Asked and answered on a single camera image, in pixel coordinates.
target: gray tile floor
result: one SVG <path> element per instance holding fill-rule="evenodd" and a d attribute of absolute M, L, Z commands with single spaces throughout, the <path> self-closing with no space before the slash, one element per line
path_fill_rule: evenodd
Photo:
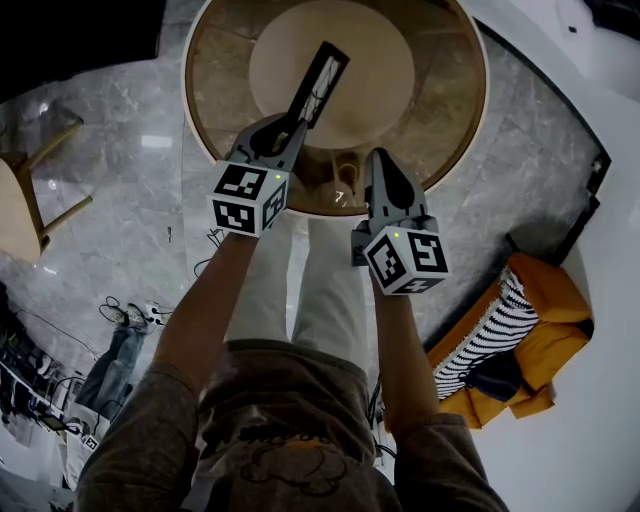
<path fill-rule="evenodd" d="M 160 57 L 52 83 L 0 105 L 0 151 L 32 151 L 68 109 L 80 132 L 36 168 L 33 178 L 45 222 L 86 194 L 94 202 L 51 237 L 36 265 L 0 253 L 0 280 L 16 307 L 41 315 L 98 354 L 112 325 L 98 313 L 107 295 L 175 306 L 195 279 L 193 266 L 211 255 L 204 194 L 208 163 L 185 127 L 180 59 L 201 0 L 169 0 Z M 522 62 L 485 37 L 491 101 L 472 154 L 427 195 L 447 240 L 453 277 L 413 299 L 421 336 L 494 271 L 517 234 L 533 254 L 552 250 L 586 204 L 582 187 L 597 145 L 562 101 Z M 304 223 L 289 269 L 288 325 L 293 325 L 308 252 Z M 169 241 L 167 228 L 171 227 Z M 377 372 L 375 318 L 367 289 L 368 337 Z M 93 364 L 77 342 L 21 314 L 36 342 L 54 358 L 87 372 Z M 159 331 L 145 343 L 138 375 Z"/>

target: pant leg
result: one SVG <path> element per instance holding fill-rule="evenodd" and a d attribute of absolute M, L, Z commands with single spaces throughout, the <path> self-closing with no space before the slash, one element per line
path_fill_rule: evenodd
<path fill-rule="evenodd" d="M 292 219 L 281 213 L 262 234 L 253 253 L 226 340 L 287 338 L 287 269 L 291 257 Z"/>
<path fill-rule="evenodd" d="M 366 371 L 364 286 L 360 269 L 351 266 L 354 225 L 348 220 L 309 220 L 309 258 L 292 341 Z"/>
<path fill-rule="evenodd" d="M 146 330 L 137 327 L 119 327 L 116 331 L 126 334 L 126 338 L 122 341 L 116 358 L 105 372 L 102 386 L 92 408 L 110 421 L 124 405 L 129 379 L 146 336 Z"/>
<path fill-rule="evenodd" d="M 76 403 L 84 405 L 92 411 L 96 410 L 95 401 L 98 397 L 98 393 L 100 392 L 100 388 L 102 387 L 102 382 L 104 381 L 107 370 L 109 369 L 109 366 L 111 366 L 111 363 L 117 359 L 120 347 L 128 337 L 129 334 L 127 329 L 124 327 L 117 327 L 113 331 L 109 350 L 102 354 L 100 359 L 96 361 L 96 364 L 93 365 L 93 368 L 91 368 L 89 375 L 87 375 L 87 378 L 82 385 L 80 393 L 76 397 Z"/>

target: forearm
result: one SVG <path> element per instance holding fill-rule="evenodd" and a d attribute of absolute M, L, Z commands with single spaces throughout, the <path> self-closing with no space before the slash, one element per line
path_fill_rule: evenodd
<path fill-rule="evenodd" d="M 408 297 L 382 294 L 373 283 L 385 421 L 403 438 L 439 411 L 433 372 L 418 338 Z"/>
<path fill-rule="evenodd" d="M 218 356 L 257 238 L 230 233 L 167 322 L 154 356 L 201 390 Z"/>

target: wooden stool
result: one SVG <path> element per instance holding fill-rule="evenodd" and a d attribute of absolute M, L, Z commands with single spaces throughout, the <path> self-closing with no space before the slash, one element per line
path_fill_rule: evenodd
<path fill-rule="evenodd" d="M 85 197 L 45 226 L 31 180 L 31 168 L 82 124 L 82 120 L 78 120 L 31 157 L 27 157 L 25 153 L 0 154 L 1 250 L 29 263 L 35 263 L 49 245 L 49 233 L 92 201 L 91 196 Z"/>

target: black and white striped blanket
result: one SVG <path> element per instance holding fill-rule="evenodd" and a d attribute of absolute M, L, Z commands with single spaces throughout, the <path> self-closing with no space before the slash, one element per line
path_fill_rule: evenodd
<path fill-rule="evenodd" d="M 440 400 L 462 389 L 472 368 L 514 348 L 538 323 L 524 287 L 509 267 L 503 270 L 500 283 L 501 296 L 491 303 L 473 331 L 435 368 Z"/>

